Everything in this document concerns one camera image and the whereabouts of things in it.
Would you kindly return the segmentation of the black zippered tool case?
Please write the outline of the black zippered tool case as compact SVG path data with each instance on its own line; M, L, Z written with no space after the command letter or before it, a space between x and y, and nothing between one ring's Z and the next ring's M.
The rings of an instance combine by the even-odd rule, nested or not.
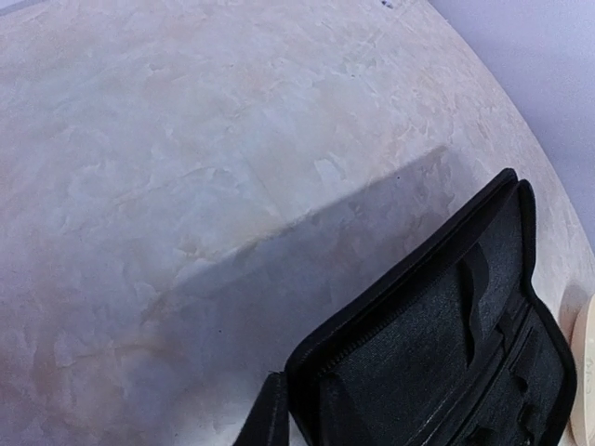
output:
M536 200L507 168L270 374L237 443L555 445L577 387L532 285Z

